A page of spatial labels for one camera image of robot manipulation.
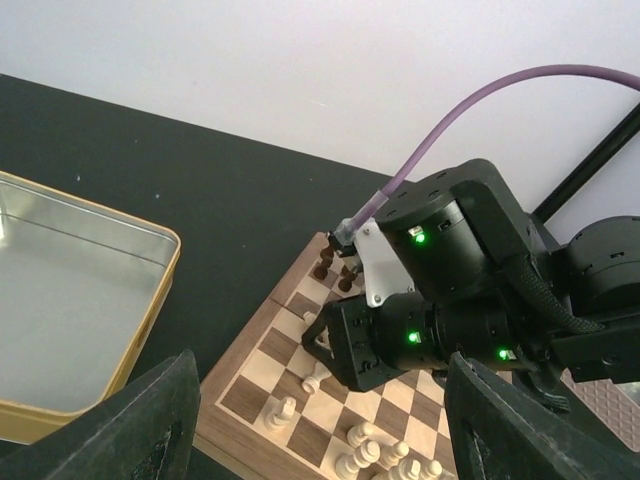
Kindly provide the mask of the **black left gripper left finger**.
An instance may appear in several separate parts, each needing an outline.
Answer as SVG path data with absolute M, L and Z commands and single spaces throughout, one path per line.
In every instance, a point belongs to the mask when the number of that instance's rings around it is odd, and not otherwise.
M 184 479 L 197 415 L 196 359 L 185 350 L 71 423 L 1 459 L 3 479 Z

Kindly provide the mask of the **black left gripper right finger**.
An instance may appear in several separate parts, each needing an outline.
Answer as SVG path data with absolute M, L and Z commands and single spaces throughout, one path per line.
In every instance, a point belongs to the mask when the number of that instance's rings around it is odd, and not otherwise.
M 567 424 L 475 360 L 452 355 L 446 413 L 461 479 L 637 479 L 639 460 Z

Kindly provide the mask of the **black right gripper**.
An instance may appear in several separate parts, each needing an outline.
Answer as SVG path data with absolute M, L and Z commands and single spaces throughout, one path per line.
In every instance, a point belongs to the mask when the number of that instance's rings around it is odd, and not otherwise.
M 500 313 L 482 302 L 436 304 L 417 292 L 372 308 L 358 295 L 325 304 L 301 344 L 342 385 L 368 392 L 408 371 L 442 373 L 455 352 L 498 370 Z

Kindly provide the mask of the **light wooden pawn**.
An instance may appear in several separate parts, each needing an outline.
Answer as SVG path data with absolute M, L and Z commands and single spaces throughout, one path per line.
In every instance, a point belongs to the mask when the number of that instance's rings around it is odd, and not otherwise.
M 374 433 L 374 425 L 368 421 L 361 422 L 351 427 L 346 434 L 347 443 L 352 448 L 357 448 L 368 440 Z

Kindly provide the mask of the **light wooden king piece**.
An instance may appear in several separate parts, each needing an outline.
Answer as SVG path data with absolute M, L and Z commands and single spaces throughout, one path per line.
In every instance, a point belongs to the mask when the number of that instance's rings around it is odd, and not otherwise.
M 368 468 L 380 458 L 381 449 L 373 440 L 359 445 L 353 453 L 341 455 L 335 463 L 335 473 L 341 480 L 356 479 L 362 469 Z

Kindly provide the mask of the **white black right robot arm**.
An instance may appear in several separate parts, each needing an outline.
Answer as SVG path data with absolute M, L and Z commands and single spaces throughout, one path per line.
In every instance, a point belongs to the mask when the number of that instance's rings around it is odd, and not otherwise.
M 375 217 L 413 281 L 371 306 L 325 304 L 304 349 L 340 384 L 367 392 L 413 370 L 444 384 L 459 354 L 511 371 L 566 412 L 561 374 L 639 378 L 639 220 L 597 221 L 564 245 L 521 208 L 497 168 L 473 159 L 393 194 Z

